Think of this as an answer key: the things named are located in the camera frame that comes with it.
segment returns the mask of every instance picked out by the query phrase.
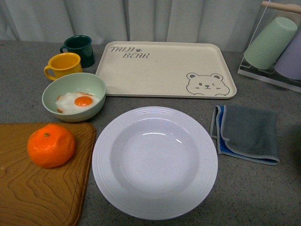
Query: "folded towel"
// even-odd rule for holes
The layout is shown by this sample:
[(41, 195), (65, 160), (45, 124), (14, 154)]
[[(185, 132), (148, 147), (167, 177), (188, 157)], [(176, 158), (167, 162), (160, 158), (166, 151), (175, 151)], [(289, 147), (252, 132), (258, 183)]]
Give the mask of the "folded towel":
[(267, 165), (278, 164), (276, 116), (272, 111), (216, 106), (210, 136), (217, 140), (217, 153)]

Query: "bear cartoon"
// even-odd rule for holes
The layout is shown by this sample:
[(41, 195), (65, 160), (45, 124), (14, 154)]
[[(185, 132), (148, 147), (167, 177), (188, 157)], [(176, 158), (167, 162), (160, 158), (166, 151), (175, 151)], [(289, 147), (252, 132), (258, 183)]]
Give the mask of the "bear cartoon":
[(223, 77), (220, 74), (198, 75), (188, 73), (186, 77), (189, 79), (186, 89), (193, 95), (226, 96), (230, 92), (229, 87), (223, 83)]

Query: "gray countertop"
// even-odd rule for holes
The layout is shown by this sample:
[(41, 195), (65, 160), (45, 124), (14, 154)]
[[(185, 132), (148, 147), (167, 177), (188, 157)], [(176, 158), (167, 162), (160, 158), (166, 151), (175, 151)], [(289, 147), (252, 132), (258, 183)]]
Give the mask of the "gray countertop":
[[(61, 43), (0, 40), (0, 123), (56, 122), (42, 105), (51, 83), (43, 73)], [(104, 45), (94, 45), (95, 73)], [(214, 106), (241, 105), (277, 113), (280, 163), (269, 166), (226, 155), (218, 156), (216, 182), (207, 198), (180, 217), (142, 220), (116, 209), (99, 191), (92, 169), (80, 226), (91, 225), (301, 225), (301, 93), (237, 73), (242, 53), (223, 52), (237, 87), (229, 100), (107, 97), (92, 119), (97, 137), (117, 116), (144, 106), (164, 106), (197, 120), (208, 132)]]

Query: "egg white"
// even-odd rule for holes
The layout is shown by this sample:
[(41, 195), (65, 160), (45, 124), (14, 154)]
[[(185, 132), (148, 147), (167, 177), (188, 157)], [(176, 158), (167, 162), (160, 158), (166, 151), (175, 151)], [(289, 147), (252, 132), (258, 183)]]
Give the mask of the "egg white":
[[(92, 98), (93, 102), (90, 105), (87, 106), (77, 106), (74, 101), (78, 97), (82, 96), (88, 96)], [(66, 93), (65, 95), (61, 95), (57, 98), (56, 101), (56, 108), (58, 112), (65, 113), (65, 114), (71, 114), (71, 113), (78, 113), (82, 112), (88, 108), (91, 108), (97, 104), (97, 102), (100, 99), (95, 97), (94, 95), (88, 94), (88, 93)]]

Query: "wooden dowel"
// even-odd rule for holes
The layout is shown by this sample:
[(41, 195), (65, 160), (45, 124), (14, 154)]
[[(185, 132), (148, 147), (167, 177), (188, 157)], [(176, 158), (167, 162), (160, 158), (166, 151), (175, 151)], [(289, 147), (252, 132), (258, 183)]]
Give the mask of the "wooden dowel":
[(285, 5), (285, 4), (275, 3), (275, 2), (269, 3), (268, 1), (262, 1), (261, 6), (262, 7), (268, 6), (268, 8), (273, 8), (273, 9), (278, 9), (281, 11), (301, 14), (300, 6)]

